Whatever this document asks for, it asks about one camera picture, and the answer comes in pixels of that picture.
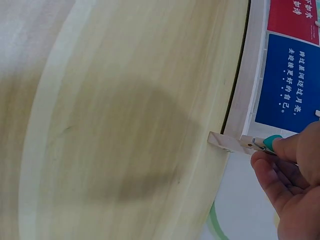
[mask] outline wooden surface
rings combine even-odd
[[[251,1],[241,65],[223,131],[224,135],[235,139],[240,139],[242,135],[247,135],[249,131],[262,72],[268,9],[268,0]]]
[[[260,151],[258,147],[252,145],[253,137],[243,135],[241,139],[235,139],[231,136],[223,135],[216,132],[210,132],[208,143],[222,148],[230,153],[243,153],[252,155],[256,151]]]
[[[247,9],[1,1],[0,239],[196,239]]]

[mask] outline wooden board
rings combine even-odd
[[[268,0],[252,0],[243,55],[223,134],[247,135],[262,72],[268,23]]]
[[[248,0],[0,3],[0,239],[194,240]]]

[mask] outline sign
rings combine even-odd
[[[269,34],[257,123],[300,133],[319,121],[320,48]]]
[[[271,0],[267,29],[319,45],[316,0]]]

